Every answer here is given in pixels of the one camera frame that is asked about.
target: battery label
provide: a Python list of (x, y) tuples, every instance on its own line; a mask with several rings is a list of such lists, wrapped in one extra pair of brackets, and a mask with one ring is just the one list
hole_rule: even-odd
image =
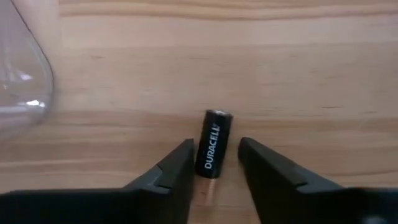
[(213, 123), (213, 127), (211, 128), (211, 133), (210, 133), (209, 148), (206, 156), (206, 163), (205, 163), (206, 169), (213, 168), (213, 161), (214, 161), (213, 158), (214, 158), (214, 153), (216, 151), (218, 133), (220, 133), (220, 127), (217, 124)]

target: wooden surface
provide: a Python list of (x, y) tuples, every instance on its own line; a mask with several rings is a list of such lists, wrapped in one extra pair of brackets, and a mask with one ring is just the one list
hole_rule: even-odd
[(250, 136), (344, 186), (398, 187), (395, 0), (15, 0), (55, 71), (46, 122), (0, 149), (0, 191), (121, 187), (203, 112), (235, 115), (211, 205), (259, 223), (237, 160)]

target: wood grain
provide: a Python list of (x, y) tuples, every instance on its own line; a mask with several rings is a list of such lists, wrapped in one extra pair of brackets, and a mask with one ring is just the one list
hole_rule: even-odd
[(2, 192), (123, 186), (197, 140), (208, 108), (235, 120), (190, 223), (259, 223), (243, 136), (345, 186), (398, 186), (396, 1), (14, 2), (57, 92), (44, 124), (2, 145)]

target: duracell battery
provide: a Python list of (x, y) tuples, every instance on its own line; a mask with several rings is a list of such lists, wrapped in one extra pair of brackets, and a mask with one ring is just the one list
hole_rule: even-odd
[(195, 163), (199, 176), (209, 179), (220, 176), (232, 119), (233, 116), (224, 111), (206, 111)]

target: black plastic jaw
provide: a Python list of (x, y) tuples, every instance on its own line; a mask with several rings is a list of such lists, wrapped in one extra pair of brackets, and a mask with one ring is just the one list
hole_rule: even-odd
[(0, 195), (4, 224), (185, 224), (193, 192), (193, 139), (121, 189), (18, 190)]
[(262, 223), (398, 223), (398, 189), (345, 189), (250, 138), (238, 157)]

